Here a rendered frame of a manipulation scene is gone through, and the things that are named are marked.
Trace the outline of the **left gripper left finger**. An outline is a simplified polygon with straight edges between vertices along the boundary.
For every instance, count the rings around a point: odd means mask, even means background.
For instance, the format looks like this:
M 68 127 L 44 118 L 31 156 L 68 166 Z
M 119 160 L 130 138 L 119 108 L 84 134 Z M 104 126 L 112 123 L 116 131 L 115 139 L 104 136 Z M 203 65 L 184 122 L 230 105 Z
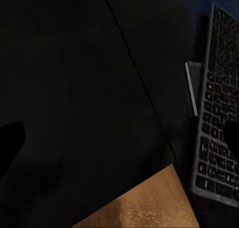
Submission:
M 26 140 L 21 121 L 0 127 L 0 181 Z

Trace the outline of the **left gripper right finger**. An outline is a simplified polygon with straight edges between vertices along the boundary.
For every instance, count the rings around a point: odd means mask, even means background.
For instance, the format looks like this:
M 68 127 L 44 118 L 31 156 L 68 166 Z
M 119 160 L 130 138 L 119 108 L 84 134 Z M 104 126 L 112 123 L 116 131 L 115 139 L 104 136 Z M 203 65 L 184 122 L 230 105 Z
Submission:
M 228 121 L 223 139 L 239 161 L 239 123 Z

